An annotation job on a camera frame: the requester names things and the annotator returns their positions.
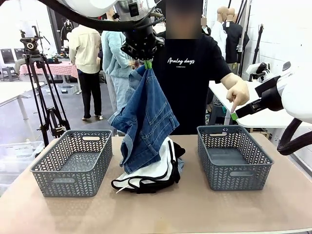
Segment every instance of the white table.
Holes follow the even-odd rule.
[[[250,100],[247,102],[247,104],[259,99],[259,96],[257,92],[255,91],[255,87],[259,86],[260,84],[261,83],[258,81],[247,82],[249,94],[250,94]],[[226,94],[228,90],[223,86],[223,84],[221,83],[216,84],[214,81],[209,82],[209,87],[214,93],[214,95],[220,100],[223,106],[225,106],[225,108],[227,109],[224,124],[228,125],[231,119],[230,114],[231,114],[231,109],[233,105],[226,99]],[[245,117],[239,118],[238,120],[236,120],[236,122],[245,128],[273,128],[275,129],[273,132],[273,136],[272,136],[272,143],[276,145],[281,137],[282,132],[290,124],[292,120],[293,120],[293,117],[290,116],[284,109],[277,111],[277,112],[270,111],[269,109],[265,109],[253,115],[247,115]],[[300,126],[311,127],[312,124],[303,122]]]
[[[32,90],[30,82],[1,82],[0,106],[4,106],[17,99],[24,120],[28,119],[22,98],[29,98],[30,96],[25,96],[24,93],[30,90]]]

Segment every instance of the table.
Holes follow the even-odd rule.
[[[23,119],[28,119],[22,98],[29,98],[30,96],[23,95],[25,92],[32,90],[31,82],[1,82],[0,83],[0,106],[4,106],[17,99]]]
[[[255,87],[259,86],[261,83],[258,81],[247,82],[249,89],[250,100],[247,102],[250,103],[259,99]],[[209,82],[209,88],[212,90],[214,95],[220,100],[220,102],[227,109],[225,116],[224,124],[228,125],[231,119],[231,109],[232,103],[226,99],[226,94],[228,90],[224,87],[223,84],[216,84],[214,81]],[[245,117],[239,118],[236,122],[245,127],[245,128],[273,128],[275,129],[272,136],[272,142],[276,145],[281,137],[283,129],[286,128],[290,122],[293,120],[293,117],[290,116],[284,109],[274,112],[269,109],[262,110],[253,115],[247,115]],[[312,124],[303,122],[301,127],[312,127]]]
[[[72,76],[72,77],[78,78],[77,67],[73,65],[70,61],[62,61],[59,64],[49,64],[49,67],[53,75],[61,75],[63,77],[64,83],[66,83],[65,76]],[[43,74],[43,70],[41,68],[38,69],[35,66],[35,70],[37,74]],[[26,64],[22,65],[20,67],[19,72],[20,74],[28,73],[27,65]]]
[[[262,191],[210,190],[197,155],[197,136],[193,135],[172,136],[186,149],[178,184],[153,195],[116,194],[111,180],[122,174],[122,138],[113,137],[114,156],[95,197],[44,198],[28,168],[0,198],[0,234],[312,230],[312,182],[263,135],[252,136],[274,160]]]

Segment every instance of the folded clothing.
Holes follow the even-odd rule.
[[[119,191],[125,190],[137,194],[146,194],[156,193],[174,183],[178,183],[180,170],[182,170],[184,165],[184,162],[178,157],[184,154],[182,153],[183,151],[185,152],[183,148],[178,144],[174,144],[167,137],[159,150],[160,161],[140,168],[130,175],[127,173],[122,174],[119,178],[112,181],[112,187]]]
[[[152,69],[129,75],[126,101],[109,124],[125,133],[120,166],[127,174],[160,161],[159,149],[179,125]]]

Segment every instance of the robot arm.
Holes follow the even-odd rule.
[[[256,66],[249,69],[253,72],[255,70],[257,70]],[[312,144],[312,132],[291,140],[302,122],[312,123],[312,105],[309,98],[312,80],[307,74],[302,73],[295,76],[291,70],[291,63],[285,63],[281,75],[268,79],[255,88],[260,99],[236,110],[233,114],[234,120],[267,108],[271,111],[285,109],[289,115],[294,117],[294,120],[286,128],[277,150],[282,155],[290,155]]]
[[[152,26],[164,20],[164,16],[151,13],[160,0],[39,0],[59,14],[84,26],[103,31],[125,32],[126,42],[121,48],[140,60],[153,59],[154,53],[164,45],[164,39],[156,37]],[[103,21],[99,17],[114,7],[121,21]],[[151,22],[150,16],[160,16]]]

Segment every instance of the pink tablecloth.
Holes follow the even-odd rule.
[[[71,64],[69,61],[63,61],[59,64],[49,64],[49,67],[53,75],[72,76],[72,77],[78,78],[77,67]],[[36,69],[37,74],[43,74],[43,70],[41,68],[38,69],[36,65],[35,65],[35,69]],[[20,67],[19,72],[20,74],[28,73],[26,64]]]

